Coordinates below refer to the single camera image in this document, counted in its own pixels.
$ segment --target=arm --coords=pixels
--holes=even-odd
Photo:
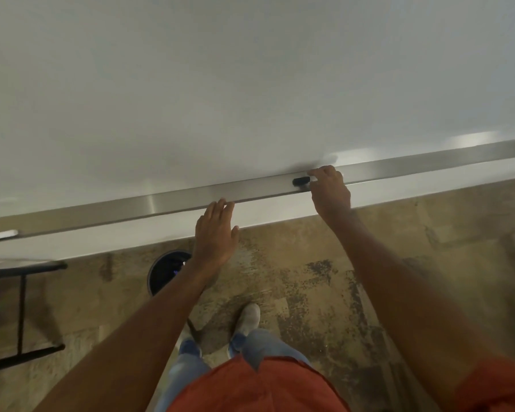
[[[448,298],[378,242],[351,210],[351,194],[332,166],[309,172],[319,215],[342,243],[400,353],[435,401],[452,410],[455,390],[497,349]]]
[[[199,218],[193,257],[179,274],[69,371],[35,412],[147,408],[200,293],[238,243],[234,203],[225,204],[212,202]]]

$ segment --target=black eraser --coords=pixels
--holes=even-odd
[[[293,186],[303,186],[303,185],[307,185],[309,182],[311,182],[311,177],[304,176],[302,178],[295,178],[294,180],[292,180],[292,185]]]

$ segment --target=forearm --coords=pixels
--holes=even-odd
[[[457,385],[495,349],[452,301],[378,242],[354,212],[330,224],[400,353],[441,407],[451,409]]]
[[[183,270],[44,398],[35,412],[144,411],[193,306],[213,272]]]

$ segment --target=hand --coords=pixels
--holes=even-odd
[[[350,214],[351,193],[343,183],[343,175],[334,166],[322,166],[308,172],[316,181],[309,184],[315,208],[332,227],[339,216]]]
[[[231,229],[234,202],[212,202],[195,229],[193,263],[215,273],[233,256],[238,244],[238,226]]]

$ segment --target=metal frame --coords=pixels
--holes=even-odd
[[[27,361],[35,360],[46,355],[64,350],[65,345],[50,346],[23,353],[23,332],[25,329],[25,297],[27,292],[27,275],[42,272],[53,272],[55,270],[66,269],[65,262],[48,262],[34,266],[24,266],[22,268],[0,269],[0,278],[19,276],[19,317],[17,322],[17,354],[0,359],[0,370],[8,367],[17,366]]]
[[[509,158],[515,158],[515,140],[338,166],[337,169],[343,173],[345,183],[349,185]],[[201,209],[219,197],[225,197],[235,202],[244,202],[295,194],[307,191],[306,187],[292,185],[292,179],[304,175],[303,172],[289,173],[0,217],[0,232],[19,230],[19,235],[7,238],[17,239]]]

